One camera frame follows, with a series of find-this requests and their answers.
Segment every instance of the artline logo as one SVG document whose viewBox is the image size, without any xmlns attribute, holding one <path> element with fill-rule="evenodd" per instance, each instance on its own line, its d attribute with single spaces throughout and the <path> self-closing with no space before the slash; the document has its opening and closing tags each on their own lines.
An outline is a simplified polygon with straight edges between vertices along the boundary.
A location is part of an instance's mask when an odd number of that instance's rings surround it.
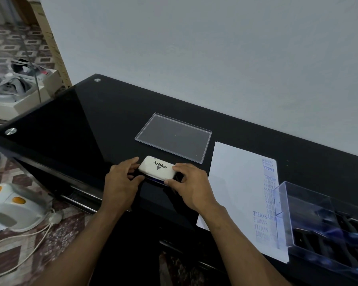
<svg viewBox="0 0 358 286">
<path fill-rule="evenodd" d="M 157 170 L 159 170 L 161 167 L 167 168 L 167 167 L 164 166 L 162 163 L 157 163 L 157 162 L 153 162 L 153 163 L 157 165 Z"/>
</svg>

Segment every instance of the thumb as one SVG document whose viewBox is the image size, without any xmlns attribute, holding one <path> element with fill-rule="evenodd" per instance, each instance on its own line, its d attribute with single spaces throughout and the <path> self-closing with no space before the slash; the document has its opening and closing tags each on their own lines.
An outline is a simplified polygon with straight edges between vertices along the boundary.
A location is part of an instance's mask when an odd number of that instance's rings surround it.
<svg viewBox="0 0 358 286">
<path fill-rule="evenodd" d="M 134 186 L 138 187 L 139 184 L 141 183 L 141 181 L 143 181 L 144 179 L 145 179 L 145 176 L 139 175 L 139 176 L 134 177 L 134 178 L 132 179 L 131 183 L 132 183 Z"/>
<path fill-rule="evenodd" d="M 172 189 L 174 189 L 175 191 L 177 191 L 179 194 L 182 190 L 183 187 L 183 183 L 180 183 L 176 180 L 172 180 L 172 179 L 168 179 L 164 181 L 164 184 L 171 187 Z"/>
</svg>

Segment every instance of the hand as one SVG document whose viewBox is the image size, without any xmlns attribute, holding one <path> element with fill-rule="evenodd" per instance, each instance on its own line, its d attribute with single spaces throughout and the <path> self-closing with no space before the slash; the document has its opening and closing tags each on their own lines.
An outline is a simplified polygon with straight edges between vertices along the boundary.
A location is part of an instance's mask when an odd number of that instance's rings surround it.
<svg viewBox="0 0 358 286">
<path fill-rule="evenodd" d="M 191 163 L 176 163 L 172 169 L 184 174 L 182 182 L 170 179 L 164 183 L 177 191 L 187 206 L 203 215 L 207 209 L 218 205 L 204 170 Z"/>
<path fill-rule="evenodd" d="M 132 175 L 128 175 L 139 167 L 139 164 L 136 163 L 138 159 L 139 157 L 134 157 L 121 162 L 119 165 L 111 166 L 105 177 L 101 205 L 103 211 L 123 214 L 130 208 L 138 191 L 138 185 L 145 179 L 143 175 L 134 178 Z"/>
</svg>

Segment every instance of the white cable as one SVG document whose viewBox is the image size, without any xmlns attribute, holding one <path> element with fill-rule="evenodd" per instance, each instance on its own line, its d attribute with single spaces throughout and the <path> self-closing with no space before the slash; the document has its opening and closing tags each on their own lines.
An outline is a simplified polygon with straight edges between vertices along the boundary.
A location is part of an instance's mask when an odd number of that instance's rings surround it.
<svg viewBox="0 0 358 286">
<path fill-rule="evenodd" d="M 13 267 L 12 269 L 9 269 L 8 271 L 5 271 L 3 273 L 0 273 L 0 276 L 8 274 L 9 272 L 13 271 L 14 269 L 16 269 L 17 267 L 19 267 L 21 264 L 23 264 L 26 260 L 29 259 L 30 256 L 33 255 L 33 253 L 38 249 L 38 246 L 41 245 L 41 243 L 44 241 L 45 237 L 48 235 L 48 232 L 50 230 L 50 228 L 55 225 L 54 223 L 49 223 L 47 226 L 45 226 L 42 230 L 39 230 L 38 232 L 32 233 L 32 234 L 26 234 L 26 235 L 19 235 L 19 236 L 13 236 L 13 237 L 6 237 L 2 240 L 0 240 L 0 243 L 4 240 L 7 239 L 11 239 L 11 238 L 17 238 L 17 237 L 28 237 L 28 236 L 33 236 L 36 235 L 38 233 L 41 233 L 42 231 L 44 231 L 46 228 L 48 228 L 48 230 L 45 232 L 45 235 L 42 237 L 42 239 L 40 240 L 40 242 L 38 242 L 37 246 L 33 249 L 33 251 L 23 260 L 21 261 L 19 264 L 17 264 L 15 267 Z"/>
</svg>

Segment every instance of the forearm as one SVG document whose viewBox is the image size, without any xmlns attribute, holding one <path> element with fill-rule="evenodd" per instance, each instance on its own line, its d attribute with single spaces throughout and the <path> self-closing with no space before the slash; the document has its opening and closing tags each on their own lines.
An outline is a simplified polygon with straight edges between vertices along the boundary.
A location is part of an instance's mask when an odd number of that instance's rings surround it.
<svg viewBox="0 0 358 286">
<path fill-rule="evenodd" d="M 290 285 L 243 235 L 220 205 L 202 213 L 227 269 L 232 285 Z"/>
<path fill-rule="evenodd" d="M 100 209 L 32 285 L 87 285 L 101 250 L 121 215 Z"/>
</svg>

